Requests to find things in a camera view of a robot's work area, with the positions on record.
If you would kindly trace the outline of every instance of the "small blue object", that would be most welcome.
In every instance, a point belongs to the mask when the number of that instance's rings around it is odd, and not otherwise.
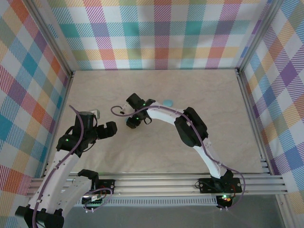
[[[172,100],[164,100],[164,101],[162,102],[162,104],[163,104],[164,106],[172,107],[173,101],[172,101]]]

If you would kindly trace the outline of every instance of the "plaid fabric wall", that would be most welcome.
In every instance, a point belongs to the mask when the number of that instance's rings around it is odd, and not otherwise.
[[[270,2],[36,0],[82,70],[235,68]]]
[[[22,0],[0,1],[0,227],[39,177],[67,76]]]
[[[276,174],[304,224],[304,0],[285,0],[245,70]]]

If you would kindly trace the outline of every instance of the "beige floor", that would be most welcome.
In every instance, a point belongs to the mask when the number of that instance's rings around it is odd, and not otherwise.
[[[213,146],[226,165],[241,172],[261,172],[258,148],[234,70],[77,72],[56,142],[74,124],[75,114],[68,105],[79,111],[99,109],[98,123],[115,121],[118,132],[84,153],[74,171],[208,172],[197,152],[182,143],[173,125],[154,120],[150,125],[142,123],[130,129],[124,117],[111,114],[113,105],[123,105],[134,92],[144,100],[151,98],[160,103],[172,99],[175,108],[193,107],[209,128]]]

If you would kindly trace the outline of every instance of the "colorful plaid pattern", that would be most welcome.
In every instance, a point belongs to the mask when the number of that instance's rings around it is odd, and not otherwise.
[[[0,1],[0,227],[39,177],[67,76],[22,0]]]
[[[42,11],[55,16],[50,26],[63,33],[58,41],[81,70],[235,68],[269,3],[48,0]]]
[[[266,151],[304,224],[304,1],[285,0],[245,70]]]

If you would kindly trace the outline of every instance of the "plaid backdrop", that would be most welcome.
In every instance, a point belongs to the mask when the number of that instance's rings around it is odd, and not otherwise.
[[[271,0],[35,2],[70,63],[92,70],[235,68]]]
[[[285,0],[245,70],[268,156],[304,224],[304,0]]]
[[[0,1],[0,227],[39,177],[67,76],[21,0]]]

